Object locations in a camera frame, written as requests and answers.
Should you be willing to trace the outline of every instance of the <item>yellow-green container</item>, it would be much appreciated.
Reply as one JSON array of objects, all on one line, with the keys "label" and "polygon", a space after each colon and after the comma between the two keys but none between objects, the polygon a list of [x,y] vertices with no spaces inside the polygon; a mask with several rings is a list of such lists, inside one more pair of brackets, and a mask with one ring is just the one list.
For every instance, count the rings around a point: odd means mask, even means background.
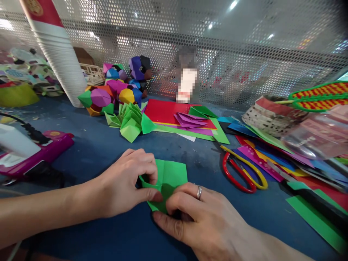
[{"label": "yellow-green container", "polygon": [[22,107],[36,103],[39,100],[39,97],[27,83],[0,87],[0,107]]}]

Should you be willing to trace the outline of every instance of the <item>woven paper basket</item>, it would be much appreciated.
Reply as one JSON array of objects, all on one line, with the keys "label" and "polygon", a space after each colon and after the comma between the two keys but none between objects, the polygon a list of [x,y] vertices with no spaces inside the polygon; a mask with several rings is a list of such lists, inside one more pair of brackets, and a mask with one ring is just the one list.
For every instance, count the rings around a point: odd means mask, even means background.
[{"label": "woven paper basket", "polygon": [[242,116],[242,120],[273,137],[280,138],[308,115],[308,112],[275,103],[281,100],[285,99],[271,95],[261,96]]}]

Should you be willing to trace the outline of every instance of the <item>right hand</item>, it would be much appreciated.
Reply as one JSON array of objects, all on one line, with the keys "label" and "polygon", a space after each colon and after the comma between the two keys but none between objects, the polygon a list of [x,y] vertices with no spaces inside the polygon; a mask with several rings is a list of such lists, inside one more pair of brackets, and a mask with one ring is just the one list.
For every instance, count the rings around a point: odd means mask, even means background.
[{"label": "right hand", "polygon": [[157,225],[172,237],[192,247],[198,260],[257,260],[262,254],[258,231],[249,226],[220,193],[186,183],[167,200],[168,214],[181,210],[182,220],[159,211],[153,213]]}]

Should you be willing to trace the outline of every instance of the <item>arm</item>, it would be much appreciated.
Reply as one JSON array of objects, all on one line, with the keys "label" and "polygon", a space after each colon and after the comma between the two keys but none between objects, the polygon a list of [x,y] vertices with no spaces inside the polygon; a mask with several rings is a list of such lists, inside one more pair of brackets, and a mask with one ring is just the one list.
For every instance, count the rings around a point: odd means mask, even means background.
[{"label": "arm", "polygon": [[156,189],[136,189],[137,178],[144,173],[156,184],[153,154],[129,149],[104,173],[84,184],[0,199],[0,249],[46,230],[124,213],[143,201],[161,201]]},{"label": "arm", "polygon": [[192,247],[200,261],[312,261],[279,239],[249,226],[220,193],[186,183],[174,191],[166,207],[181,220],[154,212],[154,221],[169,235]]}]

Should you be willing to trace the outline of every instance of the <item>scissor handle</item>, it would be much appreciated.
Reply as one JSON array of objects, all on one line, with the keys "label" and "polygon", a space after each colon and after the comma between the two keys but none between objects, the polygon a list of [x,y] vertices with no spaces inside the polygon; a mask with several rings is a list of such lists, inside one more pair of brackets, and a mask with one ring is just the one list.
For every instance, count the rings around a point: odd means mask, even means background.
[{"label": "scissor handle", "polygon": [[[245,174],[245,172],[233,161],[233,160],[229,160],[230,154],[227,152],[224,156],[224,159],[222,161],[222,167],[225,171],[226,176],[230,179],[230,181],[236,185],[237,188],[239,188],[241,191],[245,192],[245,193],[255,193],[256,192],[256,186],[253,183],[253,181]],[[246,180],[246,182],[248,183],[248,185],[250,186],[250,189],[243,187],[240,183],[238,183],[235,178],[229,173],[228,169],[227,169],[227,161],[229,160],[229,162],[233,165],[233,167],[235,167],[235,169],[243,176],[243,178]]]},{"label": "scissor handle", "polygon": [[255,167],[251,162],[243,159],[241,156],[239,156],[238,154],[234,153],[233,151],[231,151],[229,148],[225,147],[224,145],[221,146],[221,148],[232,154],[233,156],[235,156],[237,159],[239,159],[240,161],[244,162],[245,164],[247,164],[249,167],[251,167],[253,169],[253,171],[260,177],[260,180],[261,180],[261,183],[262,185],[258,184],[250,175],[249,173],[243,169],[243,172],[251,179],[251,181],[255,184],[255,186],[260,189],[260,190],[265,190],[268,188],[268,183],[267,183],[267,180],[266,178],[262,175],[261,171],[258,170],[257,167]]}]

